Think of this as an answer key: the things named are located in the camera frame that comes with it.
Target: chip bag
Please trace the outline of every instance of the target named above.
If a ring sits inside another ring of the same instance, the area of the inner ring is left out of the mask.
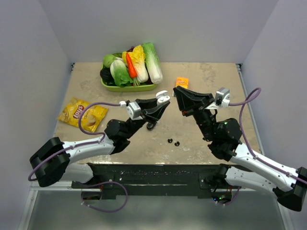
[[[62,113],[58,116],[58,120],[72,126],[79,127],[79,117],[82,111],[90,104],[91,103],[89,102],[73,97],[68,102]],[[105,117],[107,110],[107,108],[99,105],[94,105],[93,107],[89,108],[82,117],[82,128],[90,132],[95,132],[101,120]]]

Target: marble table surface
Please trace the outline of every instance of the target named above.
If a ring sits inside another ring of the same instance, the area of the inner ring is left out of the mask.
[[[221,87],[229,88],[231,102],[245,99],[242,83],[235,63],[161,63],[164,80],[154,90],[148,92],[110,92],[100,82],[101,63],[78,62],[74,66],[67,88],[63,107],[71,97],[89,102],[118,103],[123,100],[133,101],[154,98],[161,90],[169,91],[175,85],[177,77],[189,78],[189,89],[212,93]],[[228,107],[218,111],[217,120],[230,117],[239,118],[240,107]],[[125,109],[110,107],[97,131],[103,131],[111,119],[127,120]],[[248,107],[243,112],[243,127],[252,148],[258,151],[258,142]],[[82,133],[78,128],[58,122],[55,136],[62,141],[78,141],[93,138]],[[176,147],[169,144],[168,138],[179,141]],[[130,145],[121,153],[108,156],[96,156],[78,163],[127,163],[127,164],[219,164],[225,163],[216,159],[202,140],[202,134],[193,117],[183,117],[178,110],[176,99],[171,96],[171,104],[157,126],[148,131],[144,126],[131,139]]]

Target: red logo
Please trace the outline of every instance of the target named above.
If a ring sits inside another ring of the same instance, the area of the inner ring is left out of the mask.
[[[84,110],[84,106],[83,105],[78,105],[78,109],[76,110],[76,112],[73,114],[73,118],[79,119],[82,111]]]

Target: gray wall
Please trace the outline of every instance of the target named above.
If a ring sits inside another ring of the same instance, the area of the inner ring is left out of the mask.
[[[30,156],[52,135],[69,62],[37,0],[0,7],[0,229],[18,228]]]
[[[243,64],[248,91],[263,89],[252,107],[265,153],[295,168],[307,167],[306,10],[305,0],[279,0]],[[307,201],[291,214],[305,230]]]
[[[39,0],[73,61],[152,41],[162,61],[242,63],[277,0]]]

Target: carrot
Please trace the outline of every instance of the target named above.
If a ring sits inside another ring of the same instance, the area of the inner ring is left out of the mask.
[[[128,64],[128,71],[129,71],[130,77],[136,78],[138,76],[138,73],[136,72],[136,70],[133,66],[132,60],[131,60],[128,52],[126,53],[126,61],[127,61],[127,64]]]

